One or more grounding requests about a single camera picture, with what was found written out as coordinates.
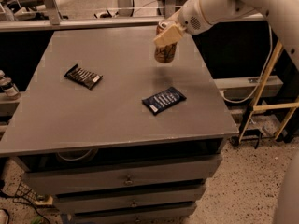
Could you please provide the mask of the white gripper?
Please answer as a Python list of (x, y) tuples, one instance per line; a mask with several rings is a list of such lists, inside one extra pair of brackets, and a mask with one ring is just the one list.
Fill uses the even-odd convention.
[(207, 19), (205, 1), (187, 0), (180, 10), (169, 17), (170, 21), (181, 26), (172, 24), (157, 34), (153, 39), (155, 46), (161, 48), (175, 44), (184, 36), (185, 31), (190, 35), (199, 35), (209, 30), (213, 24)]

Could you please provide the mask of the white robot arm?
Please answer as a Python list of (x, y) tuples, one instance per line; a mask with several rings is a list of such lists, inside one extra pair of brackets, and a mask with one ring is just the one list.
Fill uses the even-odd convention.
[(158, 48), (178, 42), (184, 34), (199, 35), (213, 25), (261, 14), (299, 69), (299, 0), (187, 0), (154, 38)]

